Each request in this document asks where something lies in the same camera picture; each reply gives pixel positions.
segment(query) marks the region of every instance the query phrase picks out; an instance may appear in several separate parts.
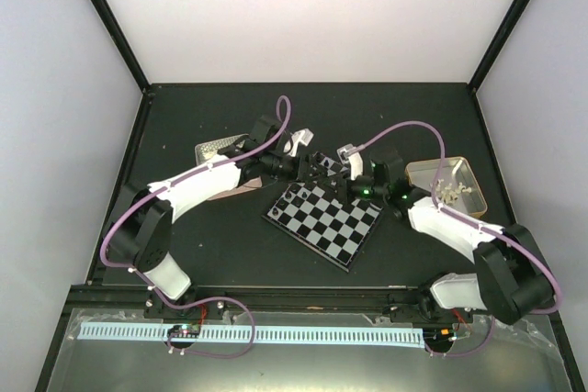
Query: robotic arm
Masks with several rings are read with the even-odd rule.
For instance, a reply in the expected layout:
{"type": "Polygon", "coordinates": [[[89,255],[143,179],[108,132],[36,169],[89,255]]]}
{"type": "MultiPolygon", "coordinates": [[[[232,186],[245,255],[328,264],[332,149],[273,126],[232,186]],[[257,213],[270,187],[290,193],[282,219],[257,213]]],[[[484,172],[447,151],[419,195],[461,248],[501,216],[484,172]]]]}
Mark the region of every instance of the robotic arm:
{"type": "Polygon", "coordinates": [[[370,158],[371,170],[364,174],[359,153],[353,146],[344,146],[338,153],[350,170],[345,175],[327,177],[305,149],[312,133],[307,129],[291,135],[280,133],[280,126],[279,121],[262,117],[248,136],[221,149],[199,167],[143,189],[125,185],[105,234],[138,200],[149,194],[155,197],[112,236],[108,259],[136,268],[166,296],[178,300],[191,287],[191,281],[169,253],[174,222],[210,197],[266,175],[287,182],[319,182],[335,192],[343,204],[358,197],[382,201],[397,219],[408,221],[414,230],[466,256],[475,264],[476,274],[445,274],[426,287],[436,307],[486,310],[512,324],[552,300],[553,289],[546,277],[506,243],[482,231],[480,225],[508,236],[544,262],[524,227],[514,224],[504,228],[469,218],[470,225],[479,226],[475,229],[448,215],[449,208],[441,211],[428,192],[408,184],[403,162],[395,152],[384,159],[370,158]]]}

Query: purple cable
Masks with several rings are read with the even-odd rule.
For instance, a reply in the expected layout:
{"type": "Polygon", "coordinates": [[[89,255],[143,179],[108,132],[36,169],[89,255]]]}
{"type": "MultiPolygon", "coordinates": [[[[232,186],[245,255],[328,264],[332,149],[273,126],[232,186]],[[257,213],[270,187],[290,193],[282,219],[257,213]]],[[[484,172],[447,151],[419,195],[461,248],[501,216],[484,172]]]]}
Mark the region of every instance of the purple cable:
{"type": "MultiPolygon", "coordinates": [[[[441,175],[441,169],[443,168],[443,161],[445,160],[445,143],[443,142],[443,138],[441,137],[441,134],[439,133],[439,131],[428,123],[424,123],[423,121],[404,121],[402,123],[395,124],[393,126],[390,126],[387,129],[381,131],[378,135],[376,135],[374,138],[372,138],[371,140],[369,140],[365,144],[358,146],[356,151],[363,151],[365,148],[371,146],[374,142],[376,142],[377,140],[379,140],[383,136],[389,134],[393,130],[404,128],[407,126],[420,126],[422,128],[429,129],[430,131],[432,131],[435,134],[437,141],[439,142],[439,150],[440,150],[439,166],[437,167],[437,171],[435,172],[435,177],[433,178],[433,182],[431,183],[431,188],[434,189],[436,187],[436,183],[439,181],[439,176],[441,175]]],[[[463,216],[461,213],[459,213],[458,211],[456,211],[452,208],[446,207],[442,204],[439,204],[439,201],[437,201],[435,191],[431,192],[431,199],[433,199],[433,204],[435,205],[435,207],[437,207],[439,210],[443,211],[445,214],[449,215],[451,218],[459,220],[459,221],[463,222],[464,224],[469,225],[470,227],[472,227],[476,230],[478,228],[480,228],[480,231],[483,231],[484,233],[491,234],[495,238],[500,239],[501,241],[504,241],[508,246],[513,247],[515,250],[517,250],[518,252],[523,254],[549,280],[549,283],[551,284],[551,287],[553,288],[553,292],[555,293],[555,304],[551,308],[534,309],[533,311],[531,311],[532,314],[551,314],[552,312],[556,312],[560,308],[561,301],[563,299],[563,294],[561,293],[560,284],[558,283],[558,281],[555,278],[555,276],[553,275],[553,273],[547,268],[547,266],[545,266],[541,261],[539,261],[539,259],[537,257],[535,257],[531,252],[529,252],[527,249],[525,249],[518,242],[513,241],[510,238],[507,238],[506,236],[504,236],[501,233],[498,233],[494,230],[488,229],[487,227],[483,227],[483,223],[480,223],[480,222],[477,222],[477,221],[472,220],[470,218],[467,218],[467,217],[463,216]]]]}
{"type": "MultiPolygon", "coordinates": [[[[282,126],[279,128],[279,130],[276,132],[276,134],[272,138],[270,138],[267,142],[263,143],[259,147],[253,149],[252,151],[249,151],[249,152],[244,153],[242,155],[236,156],[235,158],[229,158],[229,159],[226,159],[223,161],[215,162],[211,165],[210,168],[208,165],[202,165],[200,167],[197,167],[196,169],[192,170],[190,173],[184,174],[184,175],[178,177],[177,179],[175,179],[174,181],[172,181],[170,183],[169,187],[170,188],[174,187],[174,186],[180,184],[181,182],[186,181],[186,179],[191,178],[192,176],[195,176],[197,174],[206,172],[212,168],[221,167],[221,166],[229,164],[229,163],[239,162],[240,160],[244,160],[245,158],[249,158],[250,156],[256,155],[260,151],[267,149],[274,142],[276,142],[279,139],[279,137],[282,135],[284,130],[286,130],[286,127],[288,126],[288,123],[290,121],[291,113],[292,113],[292,106],[291,106],[290,100],[287,96],[282,95],[277,100],[277,103],[276,103],[276,115],[277,115],[277,118],[280,121],[282,121],[282,126]],[[280,108],[281,108],[282,103],[286,103],[286,116],[284,118],[282,118],[281,114],[280,114],[280,108]]],[[[167,190],[168,190],[167,187],[162,187],[162,188],[150,193],[149,195],[143,197],[142,199],[137,201],[135,204],[133,204],[113,224],[112,228],[108,231],[107,235],[104,237],[104,240],[102,241],[102,245],[100,246],[100,260],[102,261],[102,263],[105,266],[109,266],[112,268],[131,268],[134,270],[133,273],[137,274],[144,282],[147,283],[148,286],[151,285],[152,282],[149,280],[149,278],[147,276],[145,276],[144,274],[140,273],[139,271],[137,271],[136,269],[132,268],[132,265],[126,265],[124,263],[115,263],[115,262],[109,261],[107,258],[107,249],[108,249],[108,245],[110,244],[110,241],[114,237],[117,230],[128,218],[130,218],[133,215],[133,213],[135,213],[135,211],[137,211],[143,205],[147,204],[147,202],[151,201],[152,199],[154,199],[155,197],[159,196],[161,193],[163,193],[167,190]]],[[[188,309],[188,308],[198,307],[198,306],[204,305],[209,302],[220,300],[220,301],[225,301],[225,302],[229,302],[229,303],[233,303],[234,305],[237,305],[239,308],[241,308],[245,312],[245,314],[247,314],[247,316],[251,320],[251,339],[249,340],[247,345],[238,353],[221,354],[221,353],[207,353],[207,352],[203,352],[203,351],[184,350],[185,353],[193,353],[196,355],[203,355],[203,356],[211,357],[211,358],[231,359],[231,358],[236,358],[236,357],[243,355],[244,353],[248,352],[252,348],[253,343],[254,343],[254,337],[255,337],[254,316],[251,313],[251,311],[239,300],[236,300],[231,297],[209,297],[209,298],[203,298],[202,300],[198,300],[193,303],[189,303],[187,305],[180,306],[180,305],[174,305],[172,302],[170,302],[167,299],[167,297],[164,295],[164,293],[161,292],[161,290],[159,288],[155,287],[153,290],[155,291],[155,294],[157,294],[157,296],[160,299],[162,299],[162,302],[164,302],[169,308],[172,308],[172,309],[188,309]]],[[[171,347],[170,341],[168,341],[168,346],[170,346],[170,349],[172,349],[172,350],[174,349],[171,347]]]]}
{"type": "Polygon", "coordinates": [[[465,351],[464,353],[436,353],[426,343],[424,344],[424,348],[431,355],[437,355],[437,356],[441,356],[441,357],[444,357],[444,358],[468,357],[468,356],[473,355],[474,353],[478,353],[479,351],[481,351],[482,349],[484,349],[484,347],[492,339],[492,335],[494,334],[495,329],[496,329],[496,319],[494,317],[492,317],[491,322],[490,322],[490,328],[488,329],[488,333],[486,334],[486,337],[484,338],[484,341],[482,343],[480,343],[478,346],[476,346],[475,348],[470,349],[469,351],[465,351]]]}

